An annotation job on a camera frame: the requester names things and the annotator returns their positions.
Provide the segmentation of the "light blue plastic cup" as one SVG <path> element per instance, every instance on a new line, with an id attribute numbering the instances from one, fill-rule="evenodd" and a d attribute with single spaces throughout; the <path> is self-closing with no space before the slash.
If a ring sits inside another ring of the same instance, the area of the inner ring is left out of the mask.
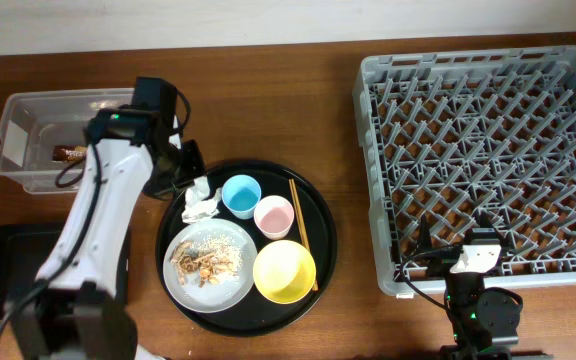
<path id="1" fill-rule="evenodd" d="M 249 175 L 232 176 L 222 187 L 222 202 L 238 219 L 251 219 L 260 200 L 261 186 Z"/>

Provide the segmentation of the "gold brown snack wrapper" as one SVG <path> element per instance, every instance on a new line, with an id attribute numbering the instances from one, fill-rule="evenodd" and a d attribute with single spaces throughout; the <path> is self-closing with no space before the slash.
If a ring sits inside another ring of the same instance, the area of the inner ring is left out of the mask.
<path id="1" fill-rule="evenodd" d="M 74 163 L 86 157 L 85 146 L 58 145 L 53 149 L 52 161 L 61 163 Z"/>

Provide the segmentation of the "wooden chopstick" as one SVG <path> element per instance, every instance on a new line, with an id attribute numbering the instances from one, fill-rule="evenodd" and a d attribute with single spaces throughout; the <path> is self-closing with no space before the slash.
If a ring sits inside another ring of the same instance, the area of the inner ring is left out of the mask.
<path id="1" fill-rule="evenodd" d="M 309 252 L 309 254 L 311 255 L 311 257 L 314 260 L 314 257 L 312 256 L 311 249 L 310 249 L 309 238 L 308 238 L 307 230 L 305 227 L 305 222 L 304 222 L 304 218 L 303 218 L 301 204 L 299 201 L 296 182 L 293 178 L 290 178 L 288 180 L 288 183 L 289 183 L 289 188 L 291 191 L 293 206 L 295 209 L 295 214 L 296 214 L 296 219 L 297 219 L 297 224 L 298 224 L 298 229 L 299 229 L 299 234 L 300 234 L 302 245 L 305 247 L 305 249 Z M 318 281 L 316 278 L 316 273 L 315 273 L 314 283 L 313 283 L 311 289 L 314 292 L 319 290 L 319 285 L 318 285 Z"/>

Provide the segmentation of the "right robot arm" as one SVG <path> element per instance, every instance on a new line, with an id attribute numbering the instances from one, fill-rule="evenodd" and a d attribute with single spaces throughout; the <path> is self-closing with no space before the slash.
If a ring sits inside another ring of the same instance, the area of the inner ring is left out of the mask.
<path id="1" fill-rule="evenodd" d="M 518 294 L 488 287 L 484 277 L 501 264 L 510 251 L 509 241 L 484 214 L 475 216 L 476 226 L 463 241 L 434 247 L 426 218 L 421 219 L 418 245 L 412 261 L 427 263 L 427 272 L 445 281 L 443 301 L 453 329 L 454 343 L 439 350 L 448 360 L 510 359 L 510 347 L 518 343 L 517 327 L 523 309 Z"/>

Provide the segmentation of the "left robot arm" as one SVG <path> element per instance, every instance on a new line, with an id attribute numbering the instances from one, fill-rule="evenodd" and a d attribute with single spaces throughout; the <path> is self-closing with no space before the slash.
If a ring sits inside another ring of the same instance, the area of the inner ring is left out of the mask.
<path id="1" fill-rule="evenodd" d="M 103 108 L 87 123 L 85 165 L 65 226 L 32 288 L 0 322 L 26 359 L 151 359 L 136 322 L 117 300 L 117 274 L 140 195 L 162 200 L 205 173 L 195 141 L 182 137 L 191 106 L 170 82 L 139 77 L 130 103 Z"/>

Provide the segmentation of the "yellow plastic bowl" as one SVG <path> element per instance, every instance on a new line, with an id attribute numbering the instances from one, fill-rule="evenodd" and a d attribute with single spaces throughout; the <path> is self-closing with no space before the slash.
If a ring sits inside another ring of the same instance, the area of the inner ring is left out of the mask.
<path id="1" fill-rule="evenodd" d="M 316 275 L 311 253 L 291 240 L 266 245 L 253 265 L 257 290 L 267 300 L 282 305 L 296 303 L 308 295 L 314 288 Z"/>

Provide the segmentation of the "pink plastic cup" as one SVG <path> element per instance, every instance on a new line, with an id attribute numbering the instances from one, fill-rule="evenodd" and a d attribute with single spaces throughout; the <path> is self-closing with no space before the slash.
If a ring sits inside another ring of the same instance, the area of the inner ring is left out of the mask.
<path id="1" fill-rule="evenodd" d="M 271 240 L 283 239 L 295 220 L 290 201 L 279 195 L 262 198 L 256 205 L 253 219 L 262 234 Z"/>

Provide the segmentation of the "white napkin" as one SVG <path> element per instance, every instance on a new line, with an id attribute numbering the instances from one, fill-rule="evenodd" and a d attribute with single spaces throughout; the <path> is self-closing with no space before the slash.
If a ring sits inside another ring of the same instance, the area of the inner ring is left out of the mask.
<path id="1" fill-rule="evenodd" d="M 185 208 L 181 219 L 186 224 L 194 224 L 211 219 L 219 214 L 218 205 L 222 199 L 222 189 L 217 188 L 211 195 L 211 187 L 206 176 L 194 179 L 192 186 L 184 192 Z"/>

